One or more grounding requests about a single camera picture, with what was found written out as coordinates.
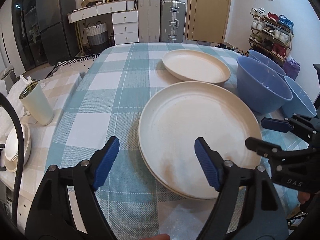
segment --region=finger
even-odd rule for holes
[[[298,200],[301,204],[304,204],[310,199],[310,193],[305,193],[305,192],[298,192]]]
[[[167,234],[161,234],[153,237],[148,237],[142,240],[170,240],[170,236]]]

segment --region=plaid tablecloth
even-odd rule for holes
[[[195,239],[207,220],[214,200],[185,199],[163,187],[148,171],[139,152],[138,123],[156,92],[179,82],[162,64],[175,49],[193,49],[222,60],[231,70],[224,87],[236,94],[237,53],[189,44],[138,43],[106,49],[96,59],[74,93],[54,135],[46,168],[76,165],[101,149],[110,136],[120,140],[120,151],[110,174],[97,192],[101,209],[118,239],[141,239],[168,233],[171,239]],[[283,149],[306,148],[292,134],[262,130],[263,139]],[[288,212],[297,193],[277,186]],[[241,209],[241,198],[235,214]],[[236,216],[231,228],[236,226]]]
[[[43,126],[39,123],[29,124],[31,133],[31,152],[28,162],[23,168],[20,195],[32,201],[44,175],[49,147],[54,131],[59,124],[66,103],[80,84],[82,78],[79,72],[72,71],[55,75],[39,81],[45,83],[43,92],[53,108],[54,118],[50,124]],[[28,123],[28,116],[21,118],[21,122]],[[1,155],[1,166],[4,166],[4,154]],[[0,172],[0,179],[13,190],[16,173]]]

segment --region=white cup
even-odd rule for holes
[[[24,107],[42,125],[53,119],[53,110],[38,81],[33,81],[20,94],[19,99]]]

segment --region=purple bag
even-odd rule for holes
[[[292,57],[289,57],[283,64],[282,68],[287,76],[289,76],[293,80],[296,80],[300,71],[300,63],[296,62]]]

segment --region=blue bowl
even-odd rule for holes
[[[271,68],[249,57],[237,58],[238,96],[249,108],[271,113],[292,100],[287,83]]]
[[[249,57],[254,58],[254,59],[262,62],[263,64],[267,65],[269,68],[276,71],[278,73],[278,75],[280,77],[282,77],[283,79],[287,75],[284,72],[284,70],[277,63],[275,63],[273,60],[269,59],[265,55],[255,51],[255,50],[252,50],[252,49],[249,50]]]
[[[306,92],[292,78],[285,76],[284,80],[292,90],[292,101],[282,106],[281,110],[285,117],[292,117],[294,113],[310,117],[317,115],[315,106]]]

